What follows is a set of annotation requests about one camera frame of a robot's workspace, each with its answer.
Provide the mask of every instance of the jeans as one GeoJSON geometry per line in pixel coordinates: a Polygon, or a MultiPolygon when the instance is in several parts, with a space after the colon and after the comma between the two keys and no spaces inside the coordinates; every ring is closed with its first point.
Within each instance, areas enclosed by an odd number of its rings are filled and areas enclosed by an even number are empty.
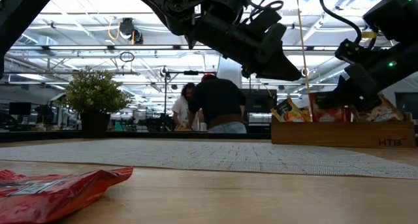
{"type": "Polygon", "coordinates": [[[209,133],[247,133],[246,126],[241,122],[224,123],[208,129],[209,133]]]}

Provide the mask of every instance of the potted plant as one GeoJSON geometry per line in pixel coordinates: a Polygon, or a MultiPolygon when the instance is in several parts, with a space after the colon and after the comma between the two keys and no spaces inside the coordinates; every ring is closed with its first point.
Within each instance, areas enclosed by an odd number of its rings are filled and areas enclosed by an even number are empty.
{"type": "Polygon", "coordinates": [[[81,115],[84,136],[104,137],[110,113],[126,107],[128,98],[108,71],[80,71],[65,89],[65,102],[81,115]]]}

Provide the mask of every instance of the woman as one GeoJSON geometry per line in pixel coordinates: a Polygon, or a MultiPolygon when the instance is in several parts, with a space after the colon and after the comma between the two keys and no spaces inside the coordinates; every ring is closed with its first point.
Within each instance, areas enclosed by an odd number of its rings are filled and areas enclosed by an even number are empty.
{"type": "MultiPolygon", "coordinates": [[[[193,94],[193,90],[195,89],[194,83],[186,84],[182,89],[182,95],[179,99],[174,103],[171,110],[173,112],[173,119],[177,126],[186,127],[189,121],[188,114],[189,114],[189,101],[193,94]]],[[[199,120],[198,118],[195,119],[192,125],[192,130],[198,131],[199,130],[199,120]]]]}

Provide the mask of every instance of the black shirt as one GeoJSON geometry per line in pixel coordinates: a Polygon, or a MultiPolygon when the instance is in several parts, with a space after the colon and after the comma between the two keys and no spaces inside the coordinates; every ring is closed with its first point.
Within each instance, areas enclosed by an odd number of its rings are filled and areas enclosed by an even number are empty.
{"type": "Polygon", "coordinates": [[[218,78],[203,81],[195,87],[189,101],[189,111],[196,113],[202,109],[204,121],[210,123],[219,116],[241,115],[240,106],[245,104],[245,95],[232,81],[218,78]]]}

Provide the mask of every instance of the white shirt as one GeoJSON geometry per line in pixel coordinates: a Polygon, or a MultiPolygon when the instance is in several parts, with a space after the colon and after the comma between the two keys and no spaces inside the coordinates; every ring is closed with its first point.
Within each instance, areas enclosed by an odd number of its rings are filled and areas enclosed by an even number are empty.
{"type": "MultiPolygon", "coordinates": [[[[182,125],[187,125],[189,122],[189,103],[181,96],[172,106],[171,110],[178,114],[178,120],[182,125]]],[[[199,118],[196,116],[191,128],[194,131],[199,130],[199,118]]]]}

